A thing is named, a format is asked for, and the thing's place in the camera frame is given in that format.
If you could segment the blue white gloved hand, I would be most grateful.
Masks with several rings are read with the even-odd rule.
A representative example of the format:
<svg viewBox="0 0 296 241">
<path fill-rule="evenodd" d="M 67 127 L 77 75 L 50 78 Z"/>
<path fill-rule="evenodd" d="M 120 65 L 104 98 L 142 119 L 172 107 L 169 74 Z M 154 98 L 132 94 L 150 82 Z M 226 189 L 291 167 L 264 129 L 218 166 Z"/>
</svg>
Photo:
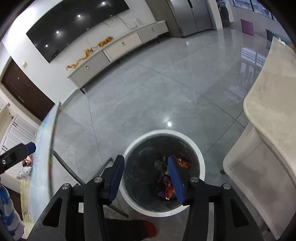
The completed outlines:
<svg viewBox="0 0 296 241">
<path fill-rule="evenodd" d="M 21 240 L 24 234 L 24 224 L 14 208 L 8 191 L 3 185 L 1 185 L 1 219 L 13 239 Z"/>
</svg>

